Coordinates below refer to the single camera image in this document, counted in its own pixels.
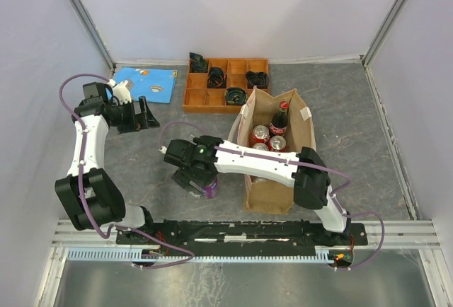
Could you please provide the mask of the purple soda can front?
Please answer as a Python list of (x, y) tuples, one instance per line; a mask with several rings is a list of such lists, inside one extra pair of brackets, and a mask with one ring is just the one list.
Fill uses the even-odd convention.
[(219, 194), (218, 178), (215, 176), (213, 180), (202, 188), (203, 195), (208, 199), (214, 199)]

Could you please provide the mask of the red cola can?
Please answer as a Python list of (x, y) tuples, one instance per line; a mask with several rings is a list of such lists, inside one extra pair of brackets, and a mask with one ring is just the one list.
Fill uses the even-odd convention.
[(262, 143), (268, 145), (270, 139), (270, 131), (265, 125), (257, 125), (251, 131), (250, 145)]
[(268, 145), (263, 142), (258, 142), (252, 145), (253, 149), (261, 150), (261, 151), (269, 151)]
[(287, 142), (283, 136), (275, 135), (268, 141), (268, 148), (274, 152), (285, 152), (287, 149)]

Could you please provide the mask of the tan canvas tote bag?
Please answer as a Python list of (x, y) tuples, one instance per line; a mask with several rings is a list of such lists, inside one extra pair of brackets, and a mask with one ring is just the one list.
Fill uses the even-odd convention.
[[(294, 88), (275, 97), (260, 90), (249, 90), (248, 99), (231, 126), (228, 140), (251, 145), (251, 132), (257, 125), (268, 126), (282, 101), (289, 103), (287, 150), (299, 153), (304, 146), (316, 149), (314, 125), (309, 107)], [(293, 189), (271, 180), (246, 175), (243, 210), (263, 214), (287, 214), (293, 205)]]

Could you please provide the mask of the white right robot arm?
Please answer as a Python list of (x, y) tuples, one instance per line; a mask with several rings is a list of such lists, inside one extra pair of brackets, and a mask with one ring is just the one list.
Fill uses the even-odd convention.
[(350, 178), (327, 168), (312, 148), (303, 147), (299, 153), (263, 151), (205, 135), (192, 141), (174, 139), (160, 152), (177, 168), (172, 178), (185, 190), (204, 193), (220, 173), (272, 180), (293, 190), (295, 204), (315, 211), (328, 241), (341, 244), (350, 237), (348, 213), (336, 199)]

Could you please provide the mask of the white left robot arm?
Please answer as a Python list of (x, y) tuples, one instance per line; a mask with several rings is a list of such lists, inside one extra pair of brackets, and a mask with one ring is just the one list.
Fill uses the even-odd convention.
[(156, 225), (142, 206), (126, 204), (104, 168), (105, 139), (111, 127), (121, 134), (159, 127), (146, 98), (135, 110), (131, 80), (92, 82), (83, 86), (84, 99), (69, 112), (76, 130), (74, 156), (67, 176), (55, 183), (55, 192), (78, 231), (119, 224), (132, 228), (140, 243), (156, 237)]

